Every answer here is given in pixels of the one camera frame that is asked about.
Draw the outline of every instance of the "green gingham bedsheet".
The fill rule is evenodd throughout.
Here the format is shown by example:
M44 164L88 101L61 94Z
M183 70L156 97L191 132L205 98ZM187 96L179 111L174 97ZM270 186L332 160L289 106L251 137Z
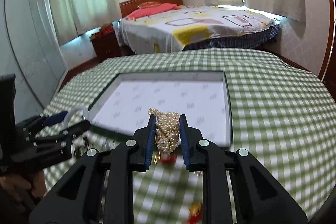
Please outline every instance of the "green gingham bedsheet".
M108 59L74 77L44 114L89 107L118 73L201 70L226 73L233 122L230 150L249 150L311 218L336 183L336 103L313 73L270 53L212 48ZM56 125L42 134L59 130ZM87 135L100 151L117 145L112 139ZM46 169L47 188L73 163L72 159ZM189 174L181 158L173 168L152 165L147 173L134 172L133 201L136 223L181 223L191 203L202 201L202 178Z

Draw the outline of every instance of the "white box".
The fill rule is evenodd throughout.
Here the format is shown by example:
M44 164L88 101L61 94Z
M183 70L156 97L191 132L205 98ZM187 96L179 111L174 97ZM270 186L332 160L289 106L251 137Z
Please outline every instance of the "white box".
M188 125L221 147L232 142L230 97L224 72L120 74L90 109L92 124L133 136L148 110L185 114Z

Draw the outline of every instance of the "pearl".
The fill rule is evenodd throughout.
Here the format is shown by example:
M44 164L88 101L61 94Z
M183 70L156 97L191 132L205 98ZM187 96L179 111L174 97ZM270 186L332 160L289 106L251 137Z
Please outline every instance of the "pearl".
M156 116L156 136L155 140L160 153L169 155L178 146L180 124L177 112L163 113L150 107L148 114Z

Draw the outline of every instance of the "wooden nightstand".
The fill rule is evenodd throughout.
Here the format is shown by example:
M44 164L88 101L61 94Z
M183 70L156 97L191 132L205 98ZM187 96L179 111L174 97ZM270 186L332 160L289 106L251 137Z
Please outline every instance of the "wooden nightstand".
M93 34L90 40L100 62L108 58L121 56L114 30L101 35L99 33Z

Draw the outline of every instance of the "wooden headboard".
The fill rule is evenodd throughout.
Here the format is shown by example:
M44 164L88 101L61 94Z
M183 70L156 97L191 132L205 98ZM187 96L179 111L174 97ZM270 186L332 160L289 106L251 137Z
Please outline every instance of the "wooden headboard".
M121 2L119 4L122 17L129 15L131 12L138 9L138 6L141 3L148 2L148 1L157 1L160 3L173 3L177 5L183 5L182 0L129 0L129 1Z

